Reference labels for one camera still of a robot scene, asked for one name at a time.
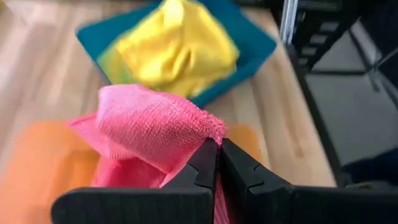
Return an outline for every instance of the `blue bin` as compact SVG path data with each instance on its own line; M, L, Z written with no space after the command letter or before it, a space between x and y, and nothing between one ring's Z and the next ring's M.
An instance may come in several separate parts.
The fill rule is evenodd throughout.
M199 108L202 108L245 79L253 77L265 59L274 51L276 43L252 22L248 21L239 7L228 0L201 0L200 2L224 25L240 51L236 63L237 70L231 76L216 82L202 94L189 99ZM152 2L140 9L105 21L85 25L77 30L76 36L99 68L96 60L107 49L108 45L119 35L134 27L159 4L160 2Z

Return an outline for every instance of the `pink cloth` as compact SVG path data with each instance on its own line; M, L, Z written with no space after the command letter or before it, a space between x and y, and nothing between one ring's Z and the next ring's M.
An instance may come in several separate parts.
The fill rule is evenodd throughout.
M222 120L188 100L140 85L99 91L98 112L68 123L101 154L93 186L162 187L206 138L221 144ZM215 223L229 223L217 178Z

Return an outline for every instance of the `yellow cloth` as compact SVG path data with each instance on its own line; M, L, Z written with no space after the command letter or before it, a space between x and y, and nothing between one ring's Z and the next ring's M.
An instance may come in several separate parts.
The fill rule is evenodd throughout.
M188 98L228 77L238 57L224 27L205 6L165 0L98 62L113 84L141 83Z

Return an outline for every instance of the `metal rod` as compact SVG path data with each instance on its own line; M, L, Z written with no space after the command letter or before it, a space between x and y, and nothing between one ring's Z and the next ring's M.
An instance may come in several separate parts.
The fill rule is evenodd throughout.
M299 0L284 1L284 9L282 11L282 22L280 23L280 38L285 44L292 43L298 1Z

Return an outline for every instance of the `wooden table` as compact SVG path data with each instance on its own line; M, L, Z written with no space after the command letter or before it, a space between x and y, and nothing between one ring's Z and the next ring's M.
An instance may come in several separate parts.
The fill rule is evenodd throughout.
M70 119L95 111L104 85L75 29L132 8L136 2L29 2L0 15L0 171L14 136L38 119ZM290 60L267 10L244 9L278 46L256 76L208 105L228 124L250 125L262 162L299 185L335 181Z

